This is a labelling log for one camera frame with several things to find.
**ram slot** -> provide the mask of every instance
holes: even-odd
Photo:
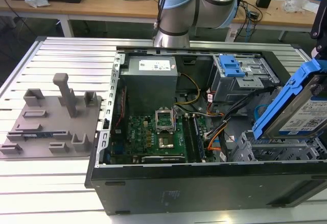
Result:
[[[185,118],[182,119],[184,139],[186,146],[186,153],[188,155],[188,162],[201,162],[197,136],[195,131],[195,125],[193,119]]]

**wooden table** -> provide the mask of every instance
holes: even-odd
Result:
[[[246,0],[247,2],[255,5],[256,0]],[[319,1],[310,0],[313,3],[319,4]],[[271,0],[271,3],[267,9],[260,8],[263,13],[263,18],[256,27],[257,29],[266,30],[282,30],[279,40],[283,40],[287,31],[301,31],[310,32],[313,22],[315,20],[316,14],[304,11],[297,13],[287,13],[282,9],[282,4],[284,1],[281,0]],[[237,17],[233,21],[234,23],[244,23],[245,11],[239,8],[237,12]]]
[[[256,0],[247,0],[255,4]],[[157,2],[124,1],[124,0],[82,0],[79,4],[50,2],[49,7],[32,8],[24,1],[7,0],[10,6],[21,17],[56,18],[60,20],[65,37],[73,37],[70,20],[97,20],[119,21],[134,23],[154,23],[157,16]],[[272,0],[268,9],[261,9],[263,19],[257,29],[281,31],[307,31],[311,30],[315,15],[305,13],[286,13],[282,10],[282,1]],[[0,0],[0,15],[15,16],[4,0]],[[235,32],[241,28],[245,20],[242,8],[229,26],[226,41],[233,41]]]

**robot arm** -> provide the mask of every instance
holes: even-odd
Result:
[[[190,47],[191,26],[227,27],[237,11],[237,0],[166,0],[158,24],[155,47]]]

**motherboard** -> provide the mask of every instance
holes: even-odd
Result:
[[[157,125],[173,125],[174,131],[158,132]],[[108,158],[111,163],[186,163],[198,162],[204,158],[203,142],[207,126],[202,116],[176,114],[173,119],[170,116],[159,116],[158,120],[155,115],[129,116],[126,126],[126,138],[112,142]]]

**blue plastic bracket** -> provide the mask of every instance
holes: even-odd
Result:
[[[240,63],[232,55],[220,55],[219,61],[226,77],[244,77]]]
[[[327,72],[326,60],[312,59],[310,62],[303,63],[254,124],[252,130],[255,139],[258,140],[263,135],[265,126],[278,114],[279,110],[288,102],[292,95],[298,95],[303,90],[302,84],[310,74],[323,72]]]

